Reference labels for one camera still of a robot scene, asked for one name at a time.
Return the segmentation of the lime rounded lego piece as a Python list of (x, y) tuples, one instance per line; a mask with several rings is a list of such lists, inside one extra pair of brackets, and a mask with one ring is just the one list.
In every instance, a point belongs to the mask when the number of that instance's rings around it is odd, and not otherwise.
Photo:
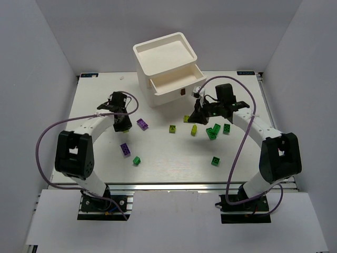
[(197, 125), (194, 124), (194, 125), (192, 126), (192, 129), (191, 129), (191, 135), (192, 135), (192, 136), (195, 136), (196, 133), (197, 133)]

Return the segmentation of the lime long lego brick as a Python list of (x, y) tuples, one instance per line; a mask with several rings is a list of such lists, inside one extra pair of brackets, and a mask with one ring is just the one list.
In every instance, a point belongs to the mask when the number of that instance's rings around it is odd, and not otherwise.
[(185, 115), (184, 118), (183, 118), (183, 122), (184, 123), (188, 123), (189, 122), (189, 118), (190, 118), (189, 115)]

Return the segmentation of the lime square lego brick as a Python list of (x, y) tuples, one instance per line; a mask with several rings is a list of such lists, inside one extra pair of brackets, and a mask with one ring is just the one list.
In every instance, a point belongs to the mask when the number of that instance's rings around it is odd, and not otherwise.
[(169, 133), (175, 133), (176, 132), (176, 126), (175, 125), (170, 125), (169, 127)]

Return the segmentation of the white top drawer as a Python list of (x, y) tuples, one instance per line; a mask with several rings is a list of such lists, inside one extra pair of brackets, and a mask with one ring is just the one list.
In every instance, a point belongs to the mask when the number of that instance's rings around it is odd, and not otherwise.
[(206, 76), (197, 65), (190, 65), (154, 77), (149, 80), (151, 100), (154, 106), (180, 99), (192, 93), (195, 86), (201, 86)]

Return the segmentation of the white three-drawer storage box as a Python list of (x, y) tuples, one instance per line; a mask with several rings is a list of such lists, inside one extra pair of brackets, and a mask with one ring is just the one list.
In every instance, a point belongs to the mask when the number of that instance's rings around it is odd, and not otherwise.
[(152, 108), (183, 98), (206, 81), (181, 32), (136, 44), (133, 52), (139, 87)]

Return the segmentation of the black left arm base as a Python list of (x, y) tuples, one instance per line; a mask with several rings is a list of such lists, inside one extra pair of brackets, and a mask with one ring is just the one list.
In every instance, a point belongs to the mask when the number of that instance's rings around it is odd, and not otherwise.
[(131, 215), (133, 196), (129, 193), (110, 193), (110, 202), (94, 198), (81, 191), (77, 220), (82, 221), (127, 221)]

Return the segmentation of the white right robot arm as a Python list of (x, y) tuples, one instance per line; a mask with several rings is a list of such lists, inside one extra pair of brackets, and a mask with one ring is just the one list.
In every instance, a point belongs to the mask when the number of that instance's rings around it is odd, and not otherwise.
[(206, 125), (210, 117), (221, 116), (245, 132), (260, 147), (259, 171), (240, 186), (238, 202), (248, 202), (267, 193), (274, 185), (302, 171), (298, 138), (269, 126), (244, 102), (238, 102), (230, 84), (215, 87), (217, 99), (206, 100), (205, 90), (195, 87), (194, 111), (189, 122)]

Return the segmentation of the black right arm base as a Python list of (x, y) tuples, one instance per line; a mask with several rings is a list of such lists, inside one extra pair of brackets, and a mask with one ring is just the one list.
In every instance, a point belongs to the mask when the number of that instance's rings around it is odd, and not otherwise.
[(220, 209), (222, 224), (271, 223), (266, 196), (239, 205), (229, 205), (224, 194), (219, 197), (215, 206)]

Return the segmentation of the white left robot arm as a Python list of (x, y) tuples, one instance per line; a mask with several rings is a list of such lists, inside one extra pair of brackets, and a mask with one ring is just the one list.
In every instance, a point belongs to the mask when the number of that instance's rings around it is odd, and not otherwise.
[(58, 135), (55, 170), (71, 178), (94, 198), (110, 197), (108, 186), (94, 172), (94, 142), (105, 130), (113, 127), (115, 132), (125, 132), (132, 127), (127, 114), (128, 96), (113, 92), (98, 110), (107, 110), (111, 115), (91, 116), (73, 131)]

